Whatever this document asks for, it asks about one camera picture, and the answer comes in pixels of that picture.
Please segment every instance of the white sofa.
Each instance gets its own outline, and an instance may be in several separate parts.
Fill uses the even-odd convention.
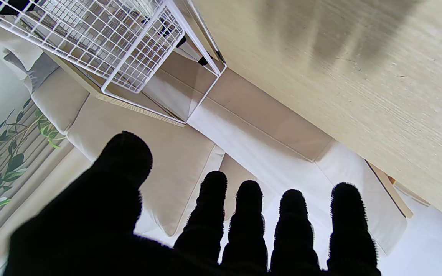
[[[178,79],[182,80],[181,73],[187,71],[187,66],[177,66]],[[202,75],[197,77],[192,89],[202,82]],[[266,224],[268,243],[277,221],[274,214],[280,196],[287,189],[300,189],[307,198],[317,232],[315,249],[322,256],[328,251],[332,230],[330,192],[341,181],[352,182],[361,190],[367,205],[370,232],[379,250],[390,253],[407,221],[365,160],[297,115],[290,115],[280,124],[281,114],[287,112],[281,111],[285,107],[276,108],[272,104],[275,101],[260,90],[256,92],[259,94],[244,93],[254,88],[241,77],[233,83],[231,80],[225,73],[224,82],[228,84],[220,79],[183,128],[96,99],[60,68],[32,94],[32,99],[90,161],[122,130],[131,131],[148,143],[154,165],[142,193],[152,220],[140,226],[140,233],[154,232],[159,227],[156,232],[163,236],[158,238],[174,239],[195,206],[204,175],[221,168],[228,175],[226,219],[234,210],[234,195],[243,178],[249,176],[261,183],[264,215],[270,218]],[[229,91],[216,91],[216,87]],[[269,103],[270,108],[263,108]],[[258,112],[263,112],[263,120],[258,118]],[[223,166],[225,153],[233,166],[227,165],[227,159]],[[113,184],[110,194],[113,197]],[[111,201],[120,210],[120,200]]]

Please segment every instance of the black object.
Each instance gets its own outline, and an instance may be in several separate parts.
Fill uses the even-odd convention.
[[[186,41],[187,41],[187,38],[185,36],[182,37],[182,39],[180,39],[180,41],[178,42],[176,47],[178,48],[178,47],[182,46]]]
[[[30,1],[28,0],[9,0],[8,4],[12,5],[16,9],[13,9],[12,7],[5,5],[3,9],[0,11],[1,15],[18,15],[19,11],[23,11],[28,5]],[[35,4],[30,5],[28,10],[26,11],[32,11],[35,8]]]
[[[196,207],[174,248],[133,233],[141,215],[138,189],[151,171],[146,143],[132,133],[114,136],[80,177],[10,238],[5,276],[380,276],[376,250],[356,187],[332,192],[329,271],[313,251],[313,230],[301,192],[281,199],[274,252],[267,271],[262,192],[255,181],[238,190],[223,261],[227,179],[214,171],[200,187]]]
[[[198,61],[197,63],[199,63],[199,64],[202,65],[202,66],[206,66],[206,65],[207,65],[207,60],[206,60],[205,57],[202,56],[202,57],[199,59],[199,61]]]

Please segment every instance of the wooden table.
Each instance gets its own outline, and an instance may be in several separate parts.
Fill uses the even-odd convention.
[[[441,0],[195,0],[228,66],[442,211]]]

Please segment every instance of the throw pillow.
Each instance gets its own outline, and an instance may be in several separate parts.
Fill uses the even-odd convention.
[[[14,54],[9,53],[4,57],[5,61],[8,61],[12,65],[15,65],[20,70],[25,72],[28,77],[30,77],[32,87],[30,93],[33,93],[42,83],[51,75],[59,65],[55,63],[52,58],[50,58],[45,53],[42,53],[39,58],[35,61],[30,70],[26,70],[20,59]]]

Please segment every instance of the white wire basket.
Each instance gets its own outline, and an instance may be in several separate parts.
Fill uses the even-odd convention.
[[[0,26],[134,93],[184,37],[179,17],[169,0],[0,0]]]

